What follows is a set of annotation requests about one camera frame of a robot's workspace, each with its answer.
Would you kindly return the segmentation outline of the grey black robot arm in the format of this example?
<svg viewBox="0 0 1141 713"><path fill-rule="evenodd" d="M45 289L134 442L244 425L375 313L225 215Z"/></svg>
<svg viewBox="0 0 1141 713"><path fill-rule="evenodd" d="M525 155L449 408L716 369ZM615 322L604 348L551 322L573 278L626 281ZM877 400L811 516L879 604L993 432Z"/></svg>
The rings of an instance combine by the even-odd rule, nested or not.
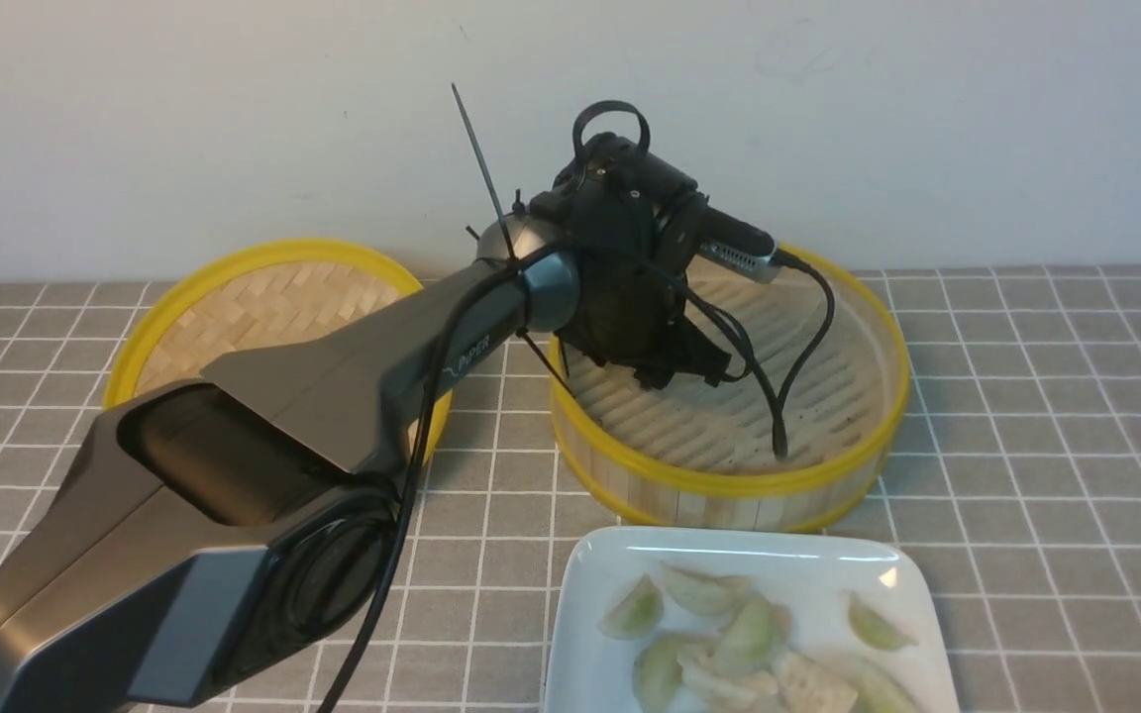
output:
<svg viewBox="0 0 1141 713"><path fill-rule="evenodd" d="M0 565L0 712L196 707L379 610L424 457L408 429L521 330L714 376L671 285L711 245L775 246L601 133L448 278L103 412Z"/></svg>

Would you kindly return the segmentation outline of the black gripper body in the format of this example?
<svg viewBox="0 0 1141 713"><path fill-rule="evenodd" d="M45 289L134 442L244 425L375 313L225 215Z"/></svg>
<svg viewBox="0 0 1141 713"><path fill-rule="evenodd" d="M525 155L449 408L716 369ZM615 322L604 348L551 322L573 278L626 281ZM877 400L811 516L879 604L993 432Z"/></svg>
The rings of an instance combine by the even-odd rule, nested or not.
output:
<svg viewBox="0 0 1141 713"><path fill-rule="evenodd" d="M678 374L729 382L733 356L683 316L685 297L657 272L630 260L580 262L578 306L563 343L594 365L633 370L644 391L661 391Z"/></svg>

